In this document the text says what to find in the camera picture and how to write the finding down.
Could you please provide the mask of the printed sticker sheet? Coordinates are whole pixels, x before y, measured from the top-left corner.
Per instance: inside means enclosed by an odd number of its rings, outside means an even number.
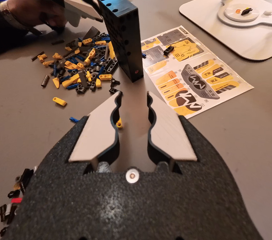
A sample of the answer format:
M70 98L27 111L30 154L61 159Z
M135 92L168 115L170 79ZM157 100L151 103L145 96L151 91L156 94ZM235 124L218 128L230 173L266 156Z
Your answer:
M164 56L170 45L174 50ZM141 50L163 100L187 119L254 88L183 26L141 41Z

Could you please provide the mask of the person's left hand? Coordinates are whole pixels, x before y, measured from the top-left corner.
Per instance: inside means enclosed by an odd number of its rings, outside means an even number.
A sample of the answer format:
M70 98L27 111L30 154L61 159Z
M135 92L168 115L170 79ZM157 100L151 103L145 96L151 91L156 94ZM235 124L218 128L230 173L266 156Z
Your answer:
M67 23L64 8L51 0L7 0L5 11L27 27L44 22L53 27L65 27Z

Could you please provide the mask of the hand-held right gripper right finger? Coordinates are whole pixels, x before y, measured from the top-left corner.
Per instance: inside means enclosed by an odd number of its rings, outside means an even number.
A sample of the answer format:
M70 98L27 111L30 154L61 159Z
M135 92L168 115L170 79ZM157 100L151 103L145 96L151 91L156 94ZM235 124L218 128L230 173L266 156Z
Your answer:
M148 130L147 152L158 166L166 163L175 170L179 163L198 163L197 155L185 132L179 115L154 93L147 92Z

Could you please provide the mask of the yellow curved piece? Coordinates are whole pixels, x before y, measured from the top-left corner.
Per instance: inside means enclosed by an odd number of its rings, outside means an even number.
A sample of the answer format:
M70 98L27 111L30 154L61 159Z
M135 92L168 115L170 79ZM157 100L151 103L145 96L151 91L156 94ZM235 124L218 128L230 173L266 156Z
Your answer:
M66 104L67 104L67 102L66 102L65 100L62 100L62 99L60 99L60 98L58 98L58 97L54 97L54 98L53 98L53 101L54 101L55 103L57 103L58 105L63 106L63 107L65 107Z

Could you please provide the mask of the pile of plastic building pieces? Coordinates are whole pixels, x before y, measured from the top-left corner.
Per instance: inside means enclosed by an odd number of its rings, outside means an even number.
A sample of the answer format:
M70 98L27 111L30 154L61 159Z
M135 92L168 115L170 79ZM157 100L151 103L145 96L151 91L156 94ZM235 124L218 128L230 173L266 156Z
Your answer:
M102 82L110 82L110 94L119 91L120 81L113 76L118 68L109 34L91 27L83 37L66 43L66 53L54 53L50 59L46 53L36 59L45 68L50 68L49 81L56 89L63 86L83 95L87 90L95 92L102 88Z

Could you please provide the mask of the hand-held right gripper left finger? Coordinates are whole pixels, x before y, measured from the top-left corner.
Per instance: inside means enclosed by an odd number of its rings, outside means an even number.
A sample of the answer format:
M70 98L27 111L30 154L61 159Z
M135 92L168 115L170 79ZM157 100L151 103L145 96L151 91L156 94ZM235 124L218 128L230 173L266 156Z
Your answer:
M69 157L69 163L89 162L97 170L100 162L114 163L120 153L118 128L123 93L115 92L88 114L88 119Z

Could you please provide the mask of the pile of black red pins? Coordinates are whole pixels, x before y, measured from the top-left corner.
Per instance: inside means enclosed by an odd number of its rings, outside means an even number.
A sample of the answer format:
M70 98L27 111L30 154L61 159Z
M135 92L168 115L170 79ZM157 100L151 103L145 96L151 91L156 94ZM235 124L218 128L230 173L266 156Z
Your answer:
M34 166L32 169L26 168L22 175L15 178L13 189L8 193L10 202L7 204L2 204L0 207L1 223L5 223L5 228L8 227L15 217L16 211L18 210L22 202L23 195L25 194L25 190L28 187L29 182L32 176L35 174L37 168L38 166Z

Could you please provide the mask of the white metal book stand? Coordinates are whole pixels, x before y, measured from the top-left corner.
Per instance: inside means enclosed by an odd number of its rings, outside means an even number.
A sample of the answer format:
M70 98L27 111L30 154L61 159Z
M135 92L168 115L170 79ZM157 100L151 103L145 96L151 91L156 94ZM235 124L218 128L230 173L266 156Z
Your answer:
M246 8L253 10L241 16ZM245 59L272 57L271 0L193 0L179 12Z

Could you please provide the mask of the black perforated block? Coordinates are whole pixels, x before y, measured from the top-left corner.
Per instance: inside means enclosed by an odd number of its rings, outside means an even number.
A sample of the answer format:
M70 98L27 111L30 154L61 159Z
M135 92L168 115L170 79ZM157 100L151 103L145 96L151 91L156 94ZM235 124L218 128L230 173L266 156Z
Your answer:
M129 0L98 0L118 64L132 83L143 78L138 8Z

